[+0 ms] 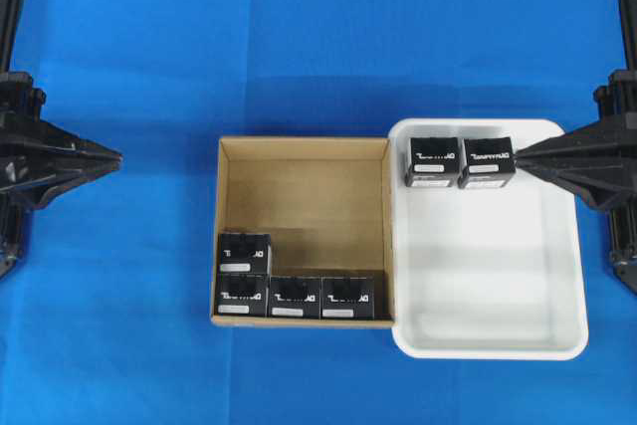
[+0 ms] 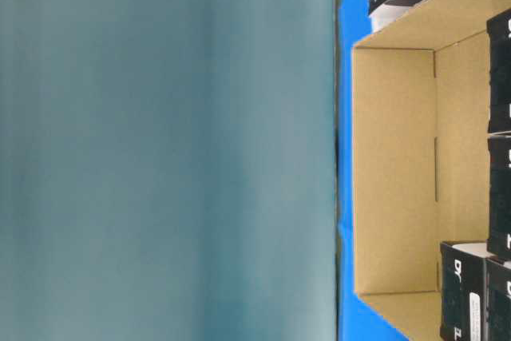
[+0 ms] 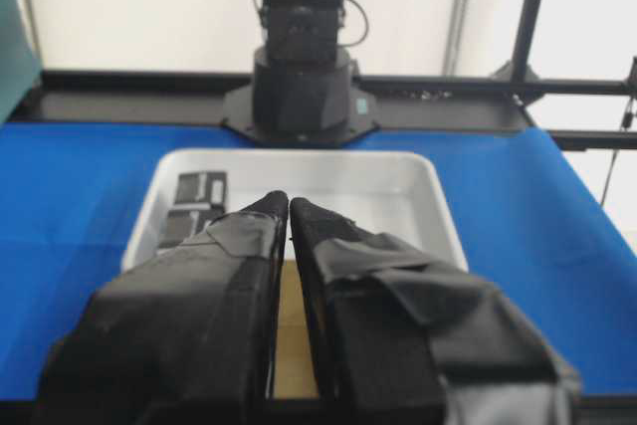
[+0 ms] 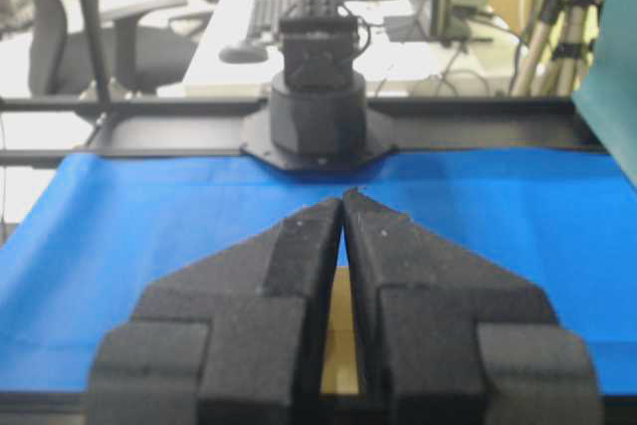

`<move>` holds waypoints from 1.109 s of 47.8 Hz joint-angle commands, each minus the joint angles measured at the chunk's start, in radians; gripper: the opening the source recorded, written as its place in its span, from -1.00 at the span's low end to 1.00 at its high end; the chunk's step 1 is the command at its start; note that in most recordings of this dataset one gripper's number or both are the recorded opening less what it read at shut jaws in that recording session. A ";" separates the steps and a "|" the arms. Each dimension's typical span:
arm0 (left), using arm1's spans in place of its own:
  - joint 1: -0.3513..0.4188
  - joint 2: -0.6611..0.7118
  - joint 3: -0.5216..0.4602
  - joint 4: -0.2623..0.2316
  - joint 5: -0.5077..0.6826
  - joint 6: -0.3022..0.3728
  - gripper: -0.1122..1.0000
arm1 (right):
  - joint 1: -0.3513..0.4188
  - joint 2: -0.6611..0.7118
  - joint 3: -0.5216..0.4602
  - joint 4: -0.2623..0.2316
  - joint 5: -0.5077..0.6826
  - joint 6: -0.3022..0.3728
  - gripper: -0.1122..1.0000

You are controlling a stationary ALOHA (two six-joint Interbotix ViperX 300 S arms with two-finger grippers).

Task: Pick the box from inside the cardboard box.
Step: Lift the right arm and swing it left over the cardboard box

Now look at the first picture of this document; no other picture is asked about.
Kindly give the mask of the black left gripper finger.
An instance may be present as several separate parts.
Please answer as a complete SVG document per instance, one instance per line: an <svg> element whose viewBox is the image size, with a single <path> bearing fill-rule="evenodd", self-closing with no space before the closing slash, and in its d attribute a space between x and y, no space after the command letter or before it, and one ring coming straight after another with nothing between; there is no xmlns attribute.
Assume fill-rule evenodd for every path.
<svg viewBox="0 0 637 425"><path fill-rule="evenodd" d="M48 152L67 153L92 159L122 161L122 155L97 142L81 138L46 121L35 121L30 146Z"/></svg>
<svg viewBox="0 0 637 425"><path fill-rule="evenodd" d="M44 209L57 197L118 171L120 165L121 160L108 159L57 161L51 178L19 191L19 203L30 210Z"/></svg>

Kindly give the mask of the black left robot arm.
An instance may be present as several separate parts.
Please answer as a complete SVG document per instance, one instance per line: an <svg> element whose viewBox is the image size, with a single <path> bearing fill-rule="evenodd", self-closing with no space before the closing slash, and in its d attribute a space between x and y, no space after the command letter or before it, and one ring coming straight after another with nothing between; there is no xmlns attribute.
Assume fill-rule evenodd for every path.
<svg viewBox="0 0 637 425"><path fill-rule="evenodd" d="M46 94L10 70L24 0L1 0L1 275L24 257L32 215L119 170L122 155L41 118Z"/></svg>

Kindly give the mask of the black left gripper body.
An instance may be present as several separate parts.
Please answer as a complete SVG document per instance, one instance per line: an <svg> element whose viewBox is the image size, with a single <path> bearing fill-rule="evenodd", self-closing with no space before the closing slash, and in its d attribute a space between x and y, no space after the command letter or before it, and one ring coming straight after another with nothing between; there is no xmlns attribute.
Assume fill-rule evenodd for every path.
<svg viewBox="0 0 637 425"><path fill-rule="evenodd" d="M42 152L27 144L45 102L28 73L1 74L1 194L24 206L47 205L47 186L34 177Z"/></svg>

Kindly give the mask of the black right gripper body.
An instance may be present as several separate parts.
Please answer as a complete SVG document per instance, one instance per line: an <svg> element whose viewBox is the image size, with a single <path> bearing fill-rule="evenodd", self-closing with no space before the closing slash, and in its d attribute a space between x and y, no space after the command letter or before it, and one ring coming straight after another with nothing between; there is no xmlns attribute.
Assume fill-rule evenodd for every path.
<svg viewBox="0 0 637 425"><path fill-rule="evenodd" d="M602 157L609 160L602 170L608 185L591 196L596 206L619 206L636 195L636 71L616 70L593 93L602 127L602 138L612 140L603 146Z"/></svg>

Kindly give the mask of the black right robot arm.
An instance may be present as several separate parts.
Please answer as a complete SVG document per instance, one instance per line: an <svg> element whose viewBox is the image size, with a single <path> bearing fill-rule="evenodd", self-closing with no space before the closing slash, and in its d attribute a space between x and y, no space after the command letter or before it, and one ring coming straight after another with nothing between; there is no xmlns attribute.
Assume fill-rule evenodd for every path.
<svg viewBox="0 0 637 425"><path fill-rule="evenodd" d="M625 70L593 99L599 120L516 152L517 166L608 215L612 273L636 291L636 0L618 0Z"/></svg>

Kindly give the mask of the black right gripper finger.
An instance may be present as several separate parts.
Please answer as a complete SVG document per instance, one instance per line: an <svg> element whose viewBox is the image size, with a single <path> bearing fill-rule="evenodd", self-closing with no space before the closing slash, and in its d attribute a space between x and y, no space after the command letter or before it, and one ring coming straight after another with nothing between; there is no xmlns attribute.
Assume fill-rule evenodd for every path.
<svg viewBox="0 0 637 425"><path fill-rule="evenodd" d="M517 167L579 197L590 209L628 202L628 162L619 159L518 159Z"/></svg>
<svg viewBox="0 0 637 425"><path fill-rule="evenodd" d="M613 160L617 150L616 133L617 119L604 118L519 149L516 159Z"/></svg>

